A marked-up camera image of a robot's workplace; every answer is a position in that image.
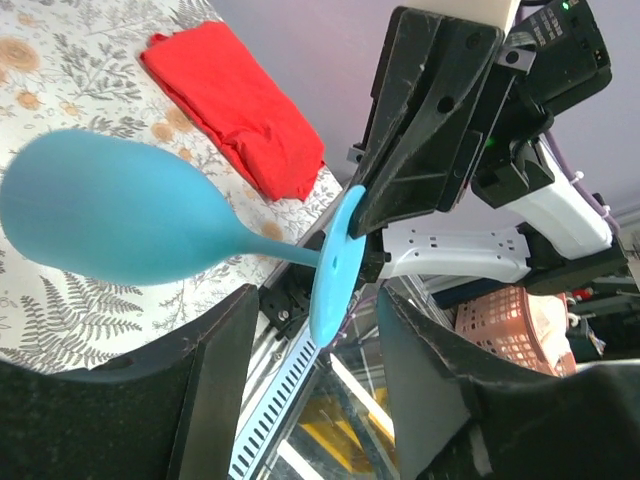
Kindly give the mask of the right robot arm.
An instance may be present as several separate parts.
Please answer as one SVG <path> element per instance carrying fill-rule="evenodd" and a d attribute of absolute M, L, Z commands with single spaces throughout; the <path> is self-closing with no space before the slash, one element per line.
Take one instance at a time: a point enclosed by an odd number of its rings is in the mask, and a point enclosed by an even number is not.
<path fill-rule="evenodd" d="M 611 62 L 590 6 L 546 1 L 498 25 L 451 4 L 391 14 L 363 140 L 364 196 L 349 227 L 361 279 L 447 276 L 465 300 L 519 285 L 568 292 L 626 263 L 604 204 L 547 132 L 603 90 Z"/>

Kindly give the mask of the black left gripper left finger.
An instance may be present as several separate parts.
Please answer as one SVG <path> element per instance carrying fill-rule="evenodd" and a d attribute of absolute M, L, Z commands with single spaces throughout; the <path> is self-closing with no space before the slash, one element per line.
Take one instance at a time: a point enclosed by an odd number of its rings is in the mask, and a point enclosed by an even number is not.
<path fill-rule="evenodd" d="M 92 370 L 1 366 L 5 479 L 224 479 L 259 313 L 245 284 Z"/>

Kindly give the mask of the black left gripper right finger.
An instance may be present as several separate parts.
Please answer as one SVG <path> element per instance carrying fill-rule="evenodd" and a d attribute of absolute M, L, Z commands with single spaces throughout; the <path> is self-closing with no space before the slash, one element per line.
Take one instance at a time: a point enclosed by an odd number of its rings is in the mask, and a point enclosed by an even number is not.
<path fill-rule="evenodd" d="M 404 479 L 635 479 L 639 369 L 547 376 L 503 360 L 389 289 L 376 313 Z"/>

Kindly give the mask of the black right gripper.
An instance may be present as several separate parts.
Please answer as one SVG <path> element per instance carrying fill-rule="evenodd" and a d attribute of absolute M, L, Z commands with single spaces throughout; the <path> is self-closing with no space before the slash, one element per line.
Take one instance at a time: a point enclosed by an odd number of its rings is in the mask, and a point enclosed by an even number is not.
<path fill-rule="evenodd" d="M 352 180 L 366 189 L 352 236 L 449 212 L 471 186 L 496 208 L 529 185 L 515 132 L 498 124 L 536 53 L 503 42 L 495 26 L 410 7 L 392 12 Z"/>

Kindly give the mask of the blue wine glass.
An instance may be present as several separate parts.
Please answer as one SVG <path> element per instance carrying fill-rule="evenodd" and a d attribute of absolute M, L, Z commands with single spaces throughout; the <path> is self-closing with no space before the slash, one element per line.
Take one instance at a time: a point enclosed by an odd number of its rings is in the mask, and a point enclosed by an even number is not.
<path fill-rule="evenodd" d="M 244 254 L 316 270 L 312 249 L 250 231 L 181 158 L 77 129 L 16 154 L 1 180 L 1 226 L 29 260 L 121 285 L 171 283 Z"/>

